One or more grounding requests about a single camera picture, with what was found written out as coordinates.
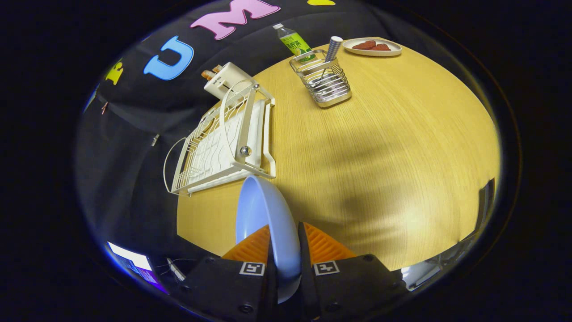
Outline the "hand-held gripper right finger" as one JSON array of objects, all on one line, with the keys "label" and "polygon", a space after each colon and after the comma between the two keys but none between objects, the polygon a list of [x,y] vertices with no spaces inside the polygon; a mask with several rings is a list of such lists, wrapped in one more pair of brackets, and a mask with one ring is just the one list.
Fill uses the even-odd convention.
[{"label": "hand-held gripper right finger", "polygon": [[327,233],[300,222],[299,284],[303,316],[311,322],[370,322],[409,297],[401,271],[375,255],[358,255]]}]

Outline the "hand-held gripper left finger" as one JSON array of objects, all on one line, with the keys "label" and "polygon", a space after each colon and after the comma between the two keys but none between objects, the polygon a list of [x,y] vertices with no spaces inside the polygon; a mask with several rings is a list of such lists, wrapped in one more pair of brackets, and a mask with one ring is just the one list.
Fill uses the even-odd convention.
[{"label": "hand-held gripper left finger", "polygon": [[269,322],[278,305],[278,273],[268,225],[219,258],[200,261],[181,283],[192,308],[223,322]]}]

